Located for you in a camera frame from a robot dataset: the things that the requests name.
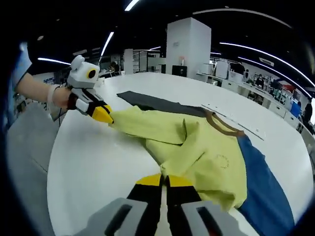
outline black cable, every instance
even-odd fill
[[[59,127],[60,127],[60,114],[61,114],[61,108],[60,108],[59,115],[58,115]]]

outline brown collar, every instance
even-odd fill
[[[244,131],[242,130],[238,130],[230,125],[228,125],[227,123],[225,123],[223,120],[221,120],[217,115],[216,113],[214,112],[210,112],[208,110],[205,110],[205,113],[206,113],[206,119],[207,119],[207,122],[212,126],[214,127],[217,131],[221,132],[222,134],[225,134],[225,135],[228,135],[228,136],[244,136],[245,133]],[[220,126],[218,126],[214,121],[213,121],[213,118],[217,119],[222,125],[224,125],[226,128],[230,129],[230,130],[233,130],[233,131],[226,131],[226,130],[223,130]]]

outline yellow shirt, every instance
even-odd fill
[[[239,132],[215,116],[142,111],[134,106],[111,112],[111,117],[111,127],[146,139],[161,172],[189,179],[201,199],[219,203],[224,210],[240,207],[246,199],[246,168],[235,137]]]

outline white round table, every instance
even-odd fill
[[[310,158],[301,135],[266,108],[236,93],[183,77],[139,73],[108,78],[95,88],[114,111],[131,105],[117,93],[133,91],[183,105],[215,104],[221,111],[264,131],[264,141],[245,130],[252,144],[283,188],[295,222],[313,194]],[[225,120],[235,128],[235,123]],[[73,235],[89,217],[118,197],[126,197],[135,182],[159,173],[159,166],[137,138],[129,137],[78,111],[69,111],[56,137],[47,180],[50,219],[57,236]],[[235,209],[230,211],[247,235],[257,235]]]

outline black ceiling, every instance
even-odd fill
[[[21,20],[25,24],[21,33],[26,35],[29,42],[29,54],[33,62],[30,73],[64,68],[62,64],[38,61],[38,57],[71,62],[72,53],[83,49],[88,50],[84,56],[99,57],[99,54],[92,55],[91,49],[100,47],[102,50],[111,31],[115,34],[105,55],[122,53],[126,48],[162,46],[162,51],[165,51],[167,24],[194,17],[211,27],[212,51],[222,53],[222,57],[236,59],[240,56],[257,62],[259,57],[263,57],[274,62],[277,71],[304,87],[311,87],[304,77],[282,62],[248,49],[219,43],[257,48],[287,61],[315,82],[312,73],[315,66],[312,62],[315,44],[314,19],[311,18],[313,13],[311,7],[301,1],[297,4],[271,0],[140,0],[130,12],[124,12],[130,1],[76,1],[69,5],[61,2],[37,5],[36,9],[32,7],[27,19],[22,14]],[[292,28],[267,17],[245,12],[221,11],[193,15],[196,11],[225,6],[264,13],[286,22]]]

